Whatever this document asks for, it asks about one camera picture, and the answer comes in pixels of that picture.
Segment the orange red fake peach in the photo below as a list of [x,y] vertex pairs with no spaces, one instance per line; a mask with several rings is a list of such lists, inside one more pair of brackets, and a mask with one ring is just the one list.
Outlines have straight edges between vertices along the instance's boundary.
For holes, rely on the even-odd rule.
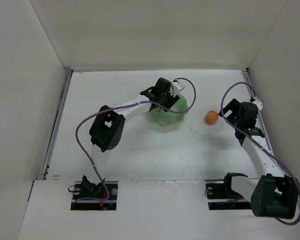
[[204,121],[208,125],[214,125],[218,121],[218,119],[219,114],[214,110],[210,110],[206,113]]

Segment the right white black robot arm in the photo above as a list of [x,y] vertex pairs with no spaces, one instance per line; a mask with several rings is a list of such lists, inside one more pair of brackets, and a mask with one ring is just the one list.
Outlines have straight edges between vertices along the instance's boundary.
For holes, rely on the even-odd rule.
[[256,126],[262,104],[257,99],[239,102],[233,98],[219,112],[235,127],[235,137],[248,154],[258,182],[253,183],[243,173],[229,173],[230,189],[239,193],[250,203],[256,217],[291,220],[295,216],[298,189],[291,176],[287,175],[269,154],[264,144],[265,134]]

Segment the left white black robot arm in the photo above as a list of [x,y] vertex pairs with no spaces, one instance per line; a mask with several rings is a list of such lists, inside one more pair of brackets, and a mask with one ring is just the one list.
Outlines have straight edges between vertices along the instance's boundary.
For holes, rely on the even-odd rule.
[[104,105],[100,108],[90,127],[89,135],[93,166],[101,177],[105,176],[110,151],[118,146],[122,138],[125,123],[154,110],[161,110],[164,113],[172,110],[173,105],[180,99],[179,93],[184,88],[185,85],[177,79],[169,81],[161,77],[154,86],[141,91],[127,103],[117,107]]

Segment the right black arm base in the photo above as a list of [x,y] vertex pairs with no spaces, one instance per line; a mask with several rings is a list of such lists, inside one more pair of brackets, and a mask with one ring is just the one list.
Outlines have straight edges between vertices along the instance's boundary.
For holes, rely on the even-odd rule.
[[226,189],[223,181],[206,181],[204,195],[209,210],[251,210],[251,204],[239,193]]

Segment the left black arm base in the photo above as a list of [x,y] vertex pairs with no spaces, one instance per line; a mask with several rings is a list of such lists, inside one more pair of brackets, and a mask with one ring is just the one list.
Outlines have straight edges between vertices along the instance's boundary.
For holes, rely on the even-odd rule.
[[70,209],[72,211],[115,211],[117,209],[117,181],[105,181],[94,184],[84,175],[81,181],[68,187],[72,194]]

